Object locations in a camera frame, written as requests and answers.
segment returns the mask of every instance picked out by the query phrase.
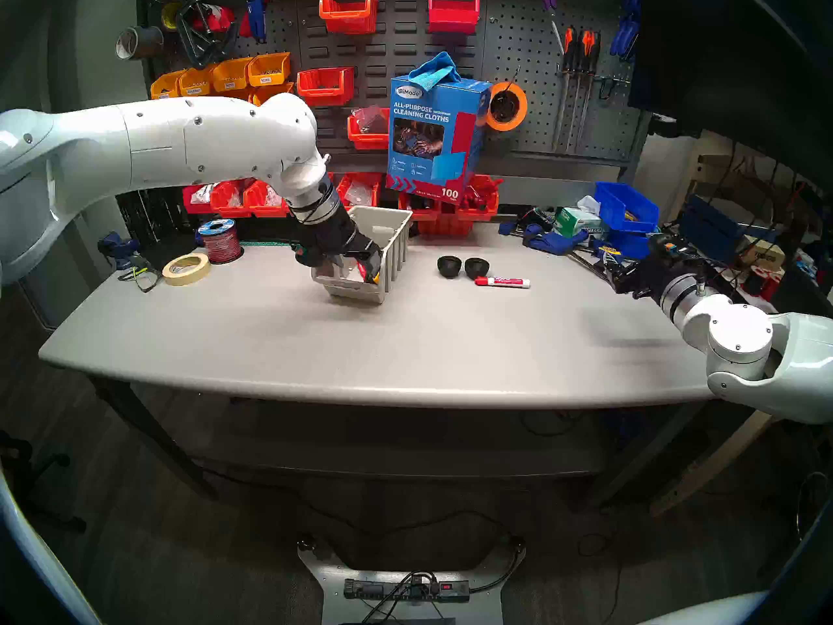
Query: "blue box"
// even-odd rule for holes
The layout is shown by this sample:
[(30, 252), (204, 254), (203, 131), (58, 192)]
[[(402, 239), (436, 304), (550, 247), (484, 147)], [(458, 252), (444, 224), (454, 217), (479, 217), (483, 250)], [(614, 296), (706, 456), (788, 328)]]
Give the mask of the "blue box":
[(459, 204), (480, 157), (490, 88), (464, 78), (427, 92), (393, 78), (387, 186)]
[[(599, 181), (593, 198), (601, 205), (599, 217), (612, 230), (654, 232), (660, 221), (660, 209), (656, 204), (626, 183)], [(626, 210), (636, 217), (635, 222), (625, 218)]]

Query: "blue storage bin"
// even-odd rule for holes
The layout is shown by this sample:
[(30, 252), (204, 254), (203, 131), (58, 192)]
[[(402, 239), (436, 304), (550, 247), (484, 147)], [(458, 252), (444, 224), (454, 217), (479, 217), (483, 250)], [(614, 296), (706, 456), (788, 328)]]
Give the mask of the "blue storage bin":
[[(595, 200), (601, 205), (599, 217), (612, 230), (624, 232), (654, 232), (660, 221), (660, 209), (626, 183), (599, 181), (595, 185)], [(625, 219), (630, 211), (637, 221)]]
[(647, 236), (636, 232), (611, 230), (607, 234), (607, 243), (619, 251), (623, 257), (629, 257), (629, 259), (645, 259), (650, 252)]

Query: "red wire spool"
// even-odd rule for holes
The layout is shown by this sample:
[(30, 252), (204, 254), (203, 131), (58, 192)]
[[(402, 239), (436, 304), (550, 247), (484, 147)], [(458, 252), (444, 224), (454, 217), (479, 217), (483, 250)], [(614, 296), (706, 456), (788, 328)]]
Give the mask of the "red wire spool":
[(205, 222), (197, 232), (208, 251), (208, 261), (212, 264), (228, 264), (243, 255), (233, 219)]

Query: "tissue box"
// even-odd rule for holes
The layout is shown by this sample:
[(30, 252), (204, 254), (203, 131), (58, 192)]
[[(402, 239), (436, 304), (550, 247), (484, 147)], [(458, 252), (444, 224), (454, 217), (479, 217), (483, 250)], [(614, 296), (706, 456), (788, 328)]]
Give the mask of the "tissue box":
[(490, 87), (464, 78), (427, 92), (393, 78), (387, 186), (459, 204), (480, 156)]
[(564, 237), (572, 237), (586, 230), (592, 237), (602, 239), (605, 227), (598, 215), (586, 213), (577, 207), (563, 207), (556, 216), (556, 230)]

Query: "table leg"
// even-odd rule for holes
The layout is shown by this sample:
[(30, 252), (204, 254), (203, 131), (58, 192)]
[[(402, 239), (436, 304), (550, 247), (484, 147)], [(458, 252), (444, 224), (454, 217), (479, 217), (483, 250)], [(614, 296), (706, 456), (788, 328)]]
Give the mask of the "table leg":
[(756, 410), (744, 421), (732, 435), (726, 439), (700, 465), (688, 468), (682, 478), (669, 491), (657, 497), (650, 503), (650, 514), (654, 518), (662, 515), (669, 508), (691, 497), (708, 482), (722, 473), (726, 467), (735, 461), (754, 440), (756, 440), (774, 421), (771, 414)]
[(165, 432), (159, 422), (133, 393), (129, 382), (90, 376), (98, 397), (106, 402), (146, 446), (183, 482), (203, 497), (214, 499), (217, 490), (202, 476), (202, 470)]
[(609, 501), (631, 479), (641, 473), (653, 459), (665, 449), (671, 439), (703, 408), (705, 402), (683, 403), (660, 427), (647, 427), (639, 436), (625, 446), (599, 475), (584, 498), (586, 508), (597, 508)]

